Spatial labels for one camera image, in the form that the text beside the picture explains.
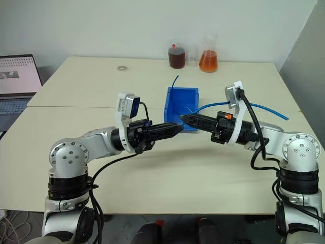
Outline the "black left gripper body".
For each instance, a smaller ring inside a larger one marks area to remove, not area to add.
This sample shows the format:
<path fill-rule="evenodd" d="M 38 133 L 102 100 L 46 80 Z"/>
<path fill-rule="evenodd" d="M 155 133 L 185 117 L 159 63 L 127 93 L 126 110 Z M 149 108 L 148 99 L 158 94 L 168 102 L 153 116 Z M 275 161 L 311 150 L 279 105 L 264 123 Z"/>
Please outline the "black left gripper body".
<path fill-rule="evenodd" d="M 127 127 L 127 140 L 135 154 L 139 155 L 144 151 L 152 150 L 155 142 L 151 142 L 147 138 L 148 129 L 151 125 L 151 120 L 141 119 L 130 123 Z"/>

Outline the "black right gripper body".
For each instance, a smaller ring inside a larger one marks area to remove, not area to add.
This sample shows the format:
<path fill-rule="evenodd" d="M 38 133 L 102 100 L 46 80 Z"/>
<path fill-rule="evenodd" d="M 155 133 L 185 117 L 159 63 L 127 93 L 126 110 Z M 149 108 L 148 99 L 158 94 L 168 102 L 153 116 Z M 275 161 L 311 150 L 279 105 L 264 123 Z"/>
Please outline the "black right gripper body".
<path fill-rule="evenodd" d="M 234 128 L 236 119 L 232 114 L 219 111 L 217 113 L 217 125 L 211 134 L 211 141 L 219 144 L 229 142 Z"/>

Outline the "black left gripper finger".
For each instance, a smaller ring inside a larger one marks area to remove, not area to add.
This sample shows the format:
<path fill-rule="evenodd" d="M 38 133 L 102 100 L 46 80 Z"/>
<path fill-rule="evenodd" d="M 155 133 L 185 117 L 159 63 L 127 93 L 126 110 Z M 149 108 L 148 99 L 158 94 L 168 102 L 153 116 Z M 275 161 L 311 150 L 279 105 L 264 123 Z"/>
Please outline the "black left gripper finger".
<path fill-rule="evenodd" d="M 150 140 L 164 140 L 179 134 L 182 129 L 149 130 Z"/>
<path fill-rule="evenodd" d="M 177 123 L 162 123 L 149 127 L 150 133 L 178 134 L 183 130 L 183 126 Z"/>

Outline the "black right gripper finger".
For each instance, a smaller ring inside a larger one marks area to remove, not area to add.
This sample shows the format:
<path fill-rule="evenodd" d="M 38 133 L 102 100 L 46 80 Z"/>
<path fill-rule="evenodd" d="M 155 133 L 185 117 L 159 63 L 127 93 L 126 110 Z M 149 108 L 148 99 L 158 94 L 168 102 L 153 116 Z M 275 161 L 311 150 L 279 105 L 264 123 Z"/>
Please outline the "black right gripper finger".
<path fill-rule="evenodd" d="M 186 124 L 199 124 L 199 123 L 217 123 L 218 120 L 202 114 L 191 113 L 180 115 L 179 118 Z"/>
<path fill-rule="evenodd" d="M 217 120 L 183 120 L 183 123 L 191 128 L 212 133 L 216 130 Z"/>

